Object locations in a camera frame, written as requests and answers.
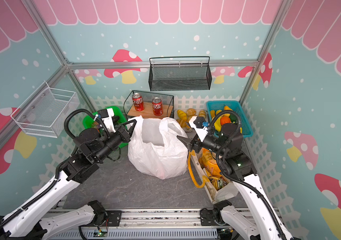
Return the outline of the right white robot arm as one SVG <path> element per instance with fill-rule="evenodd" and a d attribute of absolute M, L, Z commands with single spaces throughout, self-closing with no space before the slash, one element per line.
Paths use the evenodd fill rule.
<path fill-rule="evenodd" d="M 245 240 L 293 240 L 294 236 L 267 198 L 254 164 L 241 149 L 243 135 L 240 122 L 225 124 L 218 137 L 213 133 L 214 124 L 200 117 L 193 117 L 189 125 L 195 129 L 195 137 L 179 136 L 178 139 L 190 152 L 199 153 L 207 149 L 215 154 L 220 175 L 238 189 L 253 217 L 251 222 L 228 201 L 221 201 L 213 209 L 214 220 L 219 225 L 231 226 Z"/>

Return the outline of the canvas tote bag yellow handles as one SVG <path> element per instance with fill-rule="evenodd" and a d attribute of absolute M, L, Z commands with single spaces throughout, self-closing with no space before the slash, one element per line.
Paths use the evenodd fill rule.
<path fill-rule="evenodd" d="M 198 189 L 205 189 L 212 204 L 236 197 L 238 189 L 235 187 L 234 183 L 230 182 L 222 174 L 221 178 L 213 177 L 199 163 L 201 153 L 202 150 L 199 153 L 192 151 L 188 156 L 188 171 L 195 187 Z"/>

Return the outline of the white plastic grocery bag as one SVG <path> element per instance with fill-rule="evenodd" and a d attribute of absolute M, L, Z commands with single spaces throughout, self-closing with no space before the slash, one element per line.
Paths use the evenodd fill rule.
<path fill-rule="evenodd" d="M 141 173 L 161 180 L 183 175 L 187 171 L 188 150 L 177 138 L 187 135 L 173 118 L 136 121 L 128 144 L 128 159 Z"/>

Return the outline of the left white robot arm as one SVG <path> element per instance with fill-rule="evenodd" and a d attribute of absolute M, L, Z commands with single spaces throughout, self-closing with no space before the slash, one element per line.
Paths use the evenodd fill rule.
<path fill-rule="evenodd" d="M 16 210 L 0 216 L 0 240 L 48 240 L 76 227 L 99 228 L 107 224 L 108 213 L 99 201 L 53 218 L 46 218 L 45 214 L 96 172 L 120 144 L 128 143 L 136 123 L 130 120 L 126 123 L 128 128 L 121 124 L 105 136 L 96 129 L 86 129 L 73 138 L 76 151 L 57 165 L 49 182 Z"/>

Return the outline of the yellow snack bag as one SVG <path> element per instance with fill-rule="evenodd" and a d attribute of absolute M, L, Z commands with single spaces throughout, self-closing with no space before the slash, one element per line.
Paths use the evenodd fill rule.
<path fill-rule="evenodd" d="M 199 158 L 199 163 L 213 176 L 216 178 L 221 178 L 221 170 L 217 165 L 215 158 L 212 153 L 207 149 L 202 149 L 201 156 Z"/>

